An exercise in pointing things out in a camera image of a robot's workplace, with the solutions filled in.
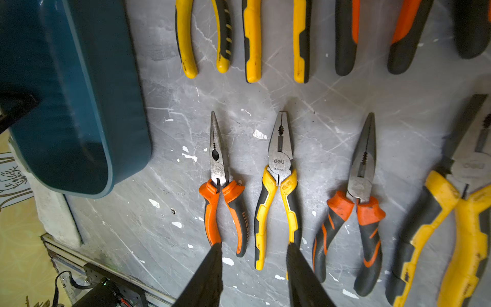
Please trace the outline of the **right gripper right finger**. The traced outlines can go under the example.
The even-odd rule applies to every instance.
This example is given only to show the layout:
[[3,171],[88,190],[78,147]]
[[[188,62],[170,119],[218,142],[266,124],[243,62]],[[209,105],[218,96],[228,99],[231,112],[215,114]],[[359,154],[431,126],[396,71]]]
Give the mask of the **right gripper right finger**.
[[286,266],[290,306],[336,306],[294,243],[288,245]]

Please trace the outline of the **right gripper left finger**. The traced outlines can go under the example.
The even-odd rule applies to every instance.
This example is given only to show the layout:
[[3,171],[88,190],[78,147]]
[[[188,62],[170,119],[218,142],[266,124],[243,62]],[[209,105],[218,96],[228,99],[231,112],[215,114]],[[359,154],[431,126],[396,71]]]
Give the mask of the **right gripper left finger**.
[[216,243],[173,307],[218,307],[222,291],[222,244]]

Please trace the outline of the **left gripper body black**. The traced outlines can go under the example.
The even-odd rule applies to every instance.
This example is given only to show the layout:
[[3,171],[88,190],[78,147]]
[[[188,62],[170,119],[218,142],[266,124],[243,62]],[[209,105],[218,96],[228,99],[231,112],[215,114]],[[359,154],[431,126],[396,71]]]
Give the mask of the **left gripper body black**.
[[29,93],[1,93],[1,133],[38,106],[38,100]]

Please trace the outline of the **teal plastic storage box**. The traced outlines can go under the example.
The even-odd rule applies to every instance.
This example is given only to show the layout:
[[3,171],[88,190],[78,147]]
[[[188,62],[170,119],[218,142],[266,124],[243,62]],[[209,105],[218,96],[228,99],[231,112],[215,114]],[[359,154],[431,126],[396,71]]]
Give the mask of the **teal plastic storage box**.
[[152,146],[124,1],[2,1],[1,111],[46,188],[102,198]]

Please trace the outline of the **small orange black pliers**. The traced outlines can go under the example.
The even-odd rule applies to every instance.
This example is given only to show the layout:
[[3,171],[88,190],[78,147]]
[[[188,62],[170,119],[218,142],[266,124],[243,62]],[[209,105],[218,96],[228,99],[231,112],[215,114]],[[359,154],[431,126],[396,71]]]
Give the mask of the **small orange black pliers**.
[[361,297],[372,292],[382,269],[379,224],[386,213],[372,196],[376,159],[375,114],[369,113],[354,150],[347,188],[327,200],[327,217],[320,224],[312,249],[314,274],[324,282],[328,247],[355,209],[363,245],[363,264],[355,279],[354,290]]

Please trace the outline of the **yellow pliers silver head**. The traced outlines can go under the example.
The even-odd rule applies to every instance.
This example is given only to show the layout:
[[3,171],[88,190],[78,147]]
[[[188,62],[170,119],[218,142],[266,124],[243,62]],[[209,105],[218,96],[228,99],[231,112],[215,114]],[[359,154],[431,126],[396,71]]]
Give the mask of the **yellow pliers silver head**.
[[297,195],[298,177],[294,168],[294,151],[290,137],[288,113],[277,114],[268,148],[268,165],[262,176],[262,190],[254,215],[254,267],[263,269],[267,252],[267,218],[276,192],[279,191],[288,220],[288,240],[300,246],[303,221]]

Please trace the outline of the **yellow wide handle pliers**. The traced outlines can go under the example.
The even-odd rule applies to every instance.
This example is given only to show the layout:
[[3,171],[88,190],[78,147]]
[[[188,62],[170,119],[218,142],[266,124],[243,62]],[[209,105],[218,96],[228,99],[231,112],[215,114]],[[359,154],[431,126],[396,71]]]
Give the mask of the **yellow wide handle pliers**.
[[421,252],[451,212],[456,243],[437,306],[468,306],[490,256],[490,95],[471,97],[399,232],[386,298],[404,306]]

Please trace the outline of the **yellow black striped pliers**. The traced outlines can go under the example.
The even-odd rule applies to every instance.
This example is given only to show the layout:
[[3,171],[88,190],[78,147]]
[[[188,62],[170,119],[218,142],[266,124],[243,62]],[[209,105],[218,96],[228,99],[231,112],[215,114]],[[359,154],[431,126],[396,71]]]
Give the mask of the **yellow black striped pliers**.
[[[232,22],[229,4],[225,0],[212,1],[217,23],[217,70],[225,74],[230,68],[232,56]],[[182,70],[189,79],[198,75],[191,40],[191,16],[193,0],[175,2],[175,33]]]

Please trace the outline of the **orange grey pliers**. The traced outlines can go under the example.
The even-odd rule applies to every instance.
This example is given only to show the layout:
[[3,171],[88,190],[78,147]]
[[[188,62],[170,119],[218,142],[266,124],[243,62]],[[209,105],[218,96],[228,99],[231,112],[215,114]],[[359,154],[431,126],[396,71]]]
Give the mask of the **orange grey pliers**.
[[[387,69],[394,75],[406,72],[416,54],[433,1],[405,0],[396,24]],[[358,48],[360,1],[336,1],[337,75],[345,76],[354,68]]]

